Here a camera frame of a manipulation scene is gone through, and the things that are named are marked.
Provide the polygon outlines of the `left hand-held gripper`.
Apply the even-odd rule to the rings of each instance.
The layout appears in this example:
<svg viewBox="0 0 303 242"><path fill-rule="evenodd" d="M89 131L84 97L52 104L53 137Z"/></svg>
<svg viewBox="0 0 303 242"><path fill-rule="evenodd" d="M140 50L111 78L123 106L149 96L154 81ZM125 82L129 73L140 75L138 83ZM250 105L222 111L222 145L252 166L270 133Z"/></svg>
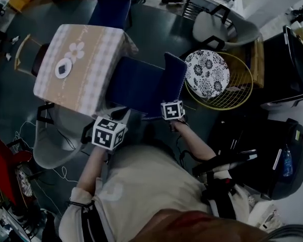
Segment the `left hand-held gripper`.
<svg viewBox="0 0 303 242"><path fill-rule="evenodd" d="M92 144L109 151L116 149L124 140L130 114L131 109L122 108L113 111L110 119L98 116L93 125Z"/></svg>

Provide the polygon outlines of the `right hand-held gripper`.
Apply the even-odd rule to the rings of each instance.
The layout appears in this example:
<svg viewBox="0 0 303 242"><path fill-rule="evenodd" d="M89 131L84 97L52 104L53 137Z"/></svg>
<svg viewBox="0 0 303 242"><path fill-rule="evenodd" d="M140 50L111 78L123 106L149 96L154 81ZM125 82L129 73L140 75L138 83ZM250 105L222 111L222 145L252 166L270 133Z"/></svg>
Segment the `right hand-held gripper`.
<svg viewBox="0 0 303 242"><path fill-rule="evenodd" d="M185 109L182 100L176 100L173 102L161 103L162 118L169 123L172 131L177 132L177 128L174 122L187 125L185 117Z"/></svg>

